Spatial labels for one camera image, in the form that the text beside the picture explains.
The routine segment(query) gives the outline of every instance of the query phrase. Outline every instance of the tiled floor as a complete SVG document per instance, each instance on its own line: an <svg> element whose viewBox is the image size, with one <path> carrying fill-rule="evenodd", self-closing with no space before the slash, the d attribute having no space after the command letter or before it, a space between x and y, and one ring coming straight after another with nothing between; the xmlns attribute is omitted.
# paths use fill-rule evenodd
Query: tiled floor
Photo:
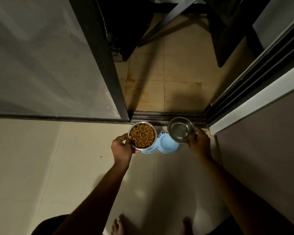
<svg viewBox="0 0 294 235"><path fill-rule="evenodd" d="M162 18L155 14L151 29ZM127 62L116 63L129 110L197 113L252 63L244 38L222 68L217 65L208 21L178 16L156 37L136 48Z"/></svg>
<svg viewBox="0 0 294 235"><path fill-rule="evenodd" d="M111 141L130 125L0 119L0 234L24 235L72 212L113 165ZM213 154L220 159L212 138ZM184 216L206 234L228 216L187 146L133 156L104 234L123 213L142 234L179 234Z"/></svg>

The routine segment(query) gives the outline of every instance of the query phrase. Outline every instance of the foot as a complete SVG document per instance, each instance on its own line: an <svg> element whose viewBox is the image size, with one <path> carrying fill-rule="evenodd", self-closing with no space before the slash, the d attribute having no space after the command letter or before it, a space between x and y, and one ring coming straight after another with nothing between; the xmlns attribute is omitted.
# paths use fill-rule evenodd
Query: foot
<svg viewBox="0 0 294 235"><path fill-rule="evenodd" d="M124 235L124 228L119 217L113 222L111 235Z"/></svg>
<svg viewBox="0 0 294 235"><path fill-rule="evenodd" d="M183 219L183 227L181 229L180 235L194 235L192 222L188 217Z"/></svg>

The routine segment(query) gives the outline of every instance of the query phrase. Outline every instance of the kibble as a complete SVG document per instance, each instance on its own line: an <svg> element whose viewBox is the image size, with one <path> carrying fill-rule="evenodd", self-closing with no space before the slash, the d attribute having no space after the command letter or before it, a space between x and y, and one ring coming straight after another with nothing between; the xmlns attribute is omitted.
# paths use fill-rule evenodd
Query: kibble
<svg viewBox="0 0 294 235"><path fill-rule="evenodd" d="M136 125L130 135L132 136L133 145L142 149L149 147L155 139L154 129L148 124Z"/></svg>

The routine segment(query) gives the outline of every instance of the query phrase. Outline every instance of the frosted glass panel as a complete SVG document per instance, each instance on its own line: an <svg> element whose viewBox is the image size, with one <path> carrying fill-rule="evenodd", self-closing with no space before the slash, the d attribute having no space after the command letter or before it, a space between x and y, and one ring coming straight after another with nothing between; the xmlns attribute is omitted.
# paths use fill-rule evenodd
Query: frosted glass panel
<svg viewBox="0 0 294 235"><path fill-rule="evenodd" d="M0 0L0 114L120 119L68 0Z"/></svg>

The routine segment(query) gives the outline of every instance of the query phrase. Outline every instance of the hand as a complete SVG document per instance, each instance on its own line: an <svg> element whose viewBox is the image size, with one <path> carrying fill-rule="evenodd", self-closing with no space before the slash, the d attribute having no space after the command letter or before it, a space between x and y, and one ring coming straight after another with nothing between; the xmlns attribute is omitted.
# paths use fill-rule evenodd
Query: hand
<svg viewBox="0 0 294 235"><path fill-rule="evenodd" d="M205 162L207 159L212 159L210 150L210 138L201 128L196 127L198 134L192 133L188 136L189 148L198 157L201 162Z"/></svg>
<svg viewBox="0 0 294 235"><path fill-rule="evenodd" d="M114 157L114 164L129 166L132 154L140 152L140 150L136 150L132 147L131 141L132 137L127 137L127 133L117 137L112 141L111 150Z"/></svg>

